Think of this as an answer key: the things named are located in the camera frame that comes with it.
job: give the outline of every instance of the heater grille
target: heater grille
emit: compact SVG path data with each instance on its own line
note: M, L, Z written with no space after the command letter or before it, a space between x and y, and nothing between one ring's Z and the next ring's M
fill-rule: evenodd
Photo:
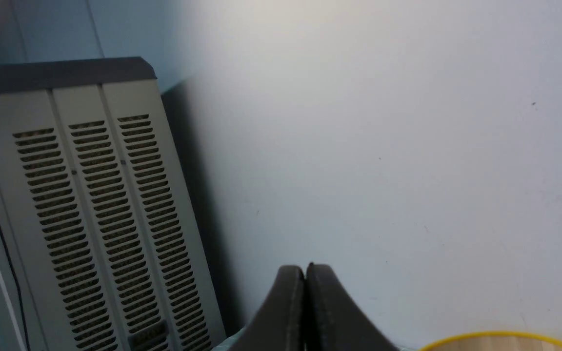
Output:
M78 349L114 351L114 329L53 128L13 134Z
M209 331L156 134L148 115L118 122L181 346L183 351L205 351L211 345Z

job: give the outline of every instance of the yellow rim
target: yellow rim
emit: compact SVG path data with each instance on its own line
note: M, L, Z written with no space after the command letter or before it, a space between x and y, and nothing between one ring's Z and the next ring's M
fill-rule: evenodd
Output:
M443 344L448 344L449 342L453 342L453 341L457 341L457 340L463 340L465 338L474 338L474 337L496 337L496 336L500 336L500 337L523 337L523 338L533 338L533 339L537 339L537 340L541 340L544 342L549 342L551 344L555 344L556 346L560 346L562 347L562 341L560 340L556 340L553 338L549 338L549 337L545 337L543 335L537 335L537 334L532 334L532 333L523 333L521 331L482 331L480 333L469 333L469 334L462 334L462 335L457 335L456 337L449 337L449 338L445 338L444 340L439 340L438 342L433 342L432 344L428 345L428 346L424 346L422 349L419 349L419 351L430 351L431 349L434 349L437 346L441 346Z

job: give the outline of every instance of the white wall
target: white wall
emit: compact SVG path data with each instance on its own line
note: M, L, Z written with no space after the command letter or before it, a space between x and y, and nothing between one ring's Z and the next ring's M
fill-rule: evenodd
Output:
M562 1L7 1L0 62L141 54L163 91L199 68L243 320L314 260L400 344L562 338Z

